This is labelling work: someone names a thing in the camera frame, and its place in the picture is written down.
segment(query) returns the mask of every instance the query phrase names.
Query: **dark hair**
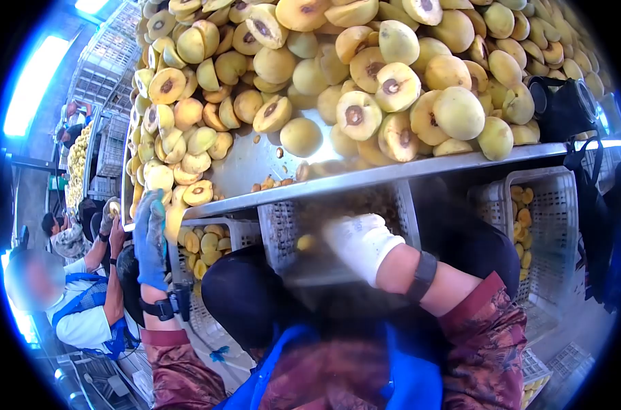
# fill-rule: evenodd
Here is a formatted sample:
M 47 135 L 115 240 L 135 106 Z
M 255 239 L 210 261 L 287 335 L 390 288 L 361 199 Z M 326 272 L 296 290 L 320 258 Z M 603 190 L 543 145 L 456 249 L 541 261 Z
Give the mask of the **dark hair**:
M 51 237 L 53 226 L 55 226 L 55 221 L 53 220 L 53 214 L 49 212 L 41 220 L 41 229 L 44 230 L 46 236 Z
M 64 136 L 64 133 L 66 132 L 66 128 L 61 127 L 60 129 L 58 129 L 58 133 L 56 135 L 56 138 L 58 141 L 62 141 L 62 137 Z

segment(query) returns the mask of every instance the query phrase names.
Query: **blue apron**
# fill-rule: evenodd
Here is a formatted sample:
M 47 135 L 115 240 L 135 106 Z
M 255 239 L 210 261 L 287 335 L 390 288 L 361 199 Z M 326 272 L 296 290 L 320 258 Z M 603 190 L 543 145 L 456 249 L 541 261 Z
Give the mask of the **blue apron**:
M 385 333 L 390 360 L 390 380 L 388 386 L 381 391 L 381 395 L 388 399 L 387 409 L 410 409 L 421 405 L 423 409 L 440 409 L 442 404 L 442 377 L 440 368 L 431 361 L 418 356 L 425 356 L 422 347 L 411 342 L 404 334 L 393 326 L 385 324 Z M 251 377 L 242 384 L 235 394 L 225 399 L 217 406 L 217 410 L 257 410 L 260 400 L 281 356 L 286 344 L 294 341 L 319 341 L 316 329 L 307 325 L 296 325 L 285 330 L 278 341 L 263 359 Z M 409 354 L 408 347 L 418 348 L 414 354 Z
M 69 274 L 66 276 L 66 283 L 75 281 L 94 282 L 87 290 L 71 299 L 68 304 L 53 315 L 52 326 L 57 334 L 58 323 L 67 315 L 83 312 L 92 307 L 105 304 L 106 292 L 108 291 L 108 278 L 92 274 Z M 135 339 L 128 329 L 126 319 L 122 317 L 115 324 L 109 327 L 111 332 L 110 340 L 103 342 L 103 345 L 110 351 L 106 356 L 109 359 L 117 360 L 119 354 L 126 349 L 136 349 L 140 340 Z M 104 354 L 96 349 L 81 349 L 84 352 L 94 354 Z

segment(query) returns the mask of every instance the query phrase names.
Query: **work glove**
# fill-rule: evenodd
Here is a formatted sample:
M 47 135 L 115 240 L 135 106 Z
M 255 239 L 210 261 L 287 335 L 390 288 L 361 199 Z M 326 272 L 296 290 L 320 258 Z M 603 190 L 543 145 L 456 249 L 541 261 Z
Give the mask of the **work glove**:
M 106 202 L 105 205 L 103 205 L 103 218 L 101 219 L 101 226 L 99 227 L 98 231 L 104 235 L 109 235 L 110 231 L 112 230 L 112 221 L 114 220 L 114 218 L 109 214 L 109 204 L 111 202 L 118 203 L 119 199 L 116 196 L 113 196 Z
M 322 236 L 338 258 L 374 288 L 378 288 L 377 271 L 383 258 L 406 243 L 403 237 L 391 234 L 377 214 L 331 220 L 322 227 Z
M 162 197 L 163 191 L 158 189 L 147 192 L 140 201 L 135 212 L 133 242 L 140 269 L 137 282 L 167 291 L 167 246 L 163 236 L 165 207 Z

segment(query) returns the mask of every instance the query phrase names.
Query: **blue rubber glove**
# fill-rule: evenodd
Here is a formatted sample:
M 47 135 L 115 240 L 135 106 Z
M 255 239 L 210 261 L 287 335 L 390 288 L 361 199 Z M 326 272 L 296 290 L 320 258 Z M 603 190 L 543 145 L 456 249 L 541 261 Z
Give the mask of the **blue rubber glove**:
M 137 282 L 167 291 L 167 245 L 165 242 L 165 207 L 163 191 L 149 191 L 142 198 L 135 212 L 133 242 L 140 274 Z

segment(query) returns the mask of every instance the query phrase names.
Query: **fluorescent light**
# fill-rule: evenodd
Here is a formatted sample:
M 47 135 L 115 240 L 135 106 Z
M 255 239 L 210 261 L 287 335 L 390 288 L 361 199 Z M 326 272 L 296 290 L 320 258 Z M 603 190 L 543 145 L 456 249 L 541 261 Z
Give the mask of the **fluorescent light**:
M 3 127 L 5 135 L 26 135 L 27 127 L 37 112 L 46 88 L 68 49 L 67 40 L 49 36 L 28 60 L 7 109 Z
M 76 2 L 76 8 L 88 14 L 95 14 L 101 10 L 101 7 L 107 2 L 108 0 L 78 0 Z

